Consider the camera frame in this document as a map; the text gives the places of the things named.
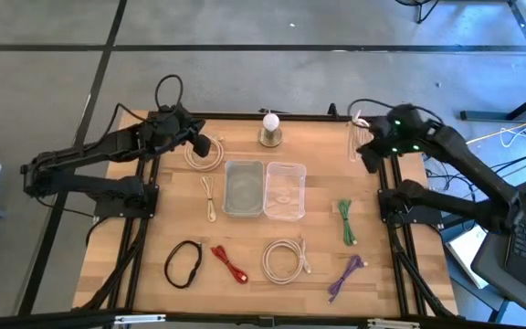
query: table leg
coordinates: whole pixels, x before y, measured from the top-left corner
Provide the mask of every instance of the table leg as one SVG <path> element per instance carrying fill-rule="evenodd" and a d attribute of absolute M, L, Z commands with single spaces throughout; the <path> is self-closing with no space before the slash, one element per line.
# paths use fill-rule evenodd
<path fill-rule="evenodd" d="M 492 324 L 500 324 L 500 321 L 502 321 L 502 317 L 507 312 L 507 307 L 509 306 L 509 300 L 505 299 L 502 301 L 502 305 L 498 310 L 492 310 L 492 313 L 489 317 L 489 322 Z"/>
<path fill-rule="evenodd" d="M 526 101 L 509 113 L 494 111 L 462 111 L 460 119 L 483 122 L 526 122 Z"/>

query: coiled black cable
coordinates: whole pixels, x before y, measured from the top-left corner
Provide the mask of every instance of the coiled black cable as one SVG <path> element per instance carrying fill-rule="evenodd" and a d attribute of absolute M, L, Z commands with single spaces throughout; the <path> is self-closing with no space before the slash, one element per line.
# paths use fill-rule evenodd
<path fill-rule="evenodd" d="M 183 284 L 175 284 L 172 282 L 172 279 L 170 279 L 170 276 L 168 275 L 168 265 L 170 265 L 170 261 L 172 260 L 172 257 L 175 255 L 176 252 L 185 244 L 191 244 L 196 247 L 196 250 L 198 250 L 198 260 L 196 260 L 196 264 L 194 265 L 194 268 L 190 271 L 190 275 L 188 276 L 188 281 Z M 180 243 L 178 243 L 177 246 L 174 247 L 172 252 L 170 252 L 170 255 L 168 256 L 167 260 L 165 260 L 165 264 L 163 265 L 163 274 L 165 275 L 165 279 L 170 282 L 174 287 L 178 289 L 185 289 L 190 287 L 190 284 L 192 284 L 192 281 L 194 280 L 194 277 L 196 276 L 196 272 L 198 271 L 198 268 L 200 267 L 200 263 L 202 262 L 202 245 L 200 243 L 196 243 L 191 240 L 184 240 Z"/>

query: green cable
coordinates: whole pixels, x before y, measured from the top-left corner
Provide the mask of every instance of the green cable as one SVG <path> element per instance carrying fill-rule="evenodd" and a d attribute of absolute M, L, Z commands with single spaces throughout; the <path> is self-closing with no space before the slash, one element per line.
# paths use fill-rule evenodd
<path fill-rule="evenodd" d="M 352 246 L 357 243 L 356 237 L 352 233 L 351 225 L 348 223 L 348 211 L 351 208 L 351 203 L 352 201 L 349 199 L 338 202 L 338 209 L 340 210 L 342 219 L 344 219 L 344 244 L 347 246 Z"/>

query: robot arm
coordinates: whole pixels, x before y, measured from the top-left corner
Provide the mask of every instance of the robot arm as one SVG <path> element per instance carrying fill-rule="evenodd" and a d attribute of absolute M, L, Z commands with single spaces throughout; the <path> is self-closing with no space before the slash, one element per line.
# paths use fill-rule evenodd
<path fill-rule="evenodd" d="M 150 112 L 143 122 L 107 133 L 95 143 L 39 154 L 21 167 L 24 192 L 34 197 L 82 192 L 97 202 L 95 216 L 146 217 L 154 213 L 158 186 L 146 185 L 138 176 L 114 180 L 74 175 L 69 169 L 102 161 L 147 161 L 185 142 L 205 157 L 210 140 L 199 134 L 204 125 L 204 120 L 193 118 L 181 103 L 164 106 Z"/>
<path fill-rule="evenodd" d="M 396 210 L 427 206 L 472 218 L 493 232 L 511 232 L 523 215 L 519 192 L 482 163 L 467 147 L 464 138 L 440 121 L 423 121 L 421 108 L 411 104 L 393 107 L 384 117 L 372 121 L 374 139 L 361 146 L 364 165 L 376 172 L 384 157 L 392 154 L 424 152 L 453 165 L 483 191 L 490 202 L 479 204 L 423 188 L 404 180 L 396 190 L 386 193 L 387 205 Z"/>

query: clear plastic container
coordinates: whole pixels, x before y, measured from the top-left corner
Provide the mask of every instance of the clear plastic container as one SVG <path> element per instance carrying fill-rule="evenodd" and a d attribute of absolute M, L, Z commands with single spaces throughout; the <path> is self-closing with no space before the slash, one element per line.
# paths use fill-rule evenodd
<path fill-rule="evenodd" d="M 264 209 L 270 219 L 295 221 L 306 214 L 306 167 L 303 164 L 270 163 L 265 188 Z"/>
<path fill-rule="evenodd" d="M 260 161 L 227 161 L 223 211 L 239 218 L 254 218 L 263 211 L 264 170 Z"/>

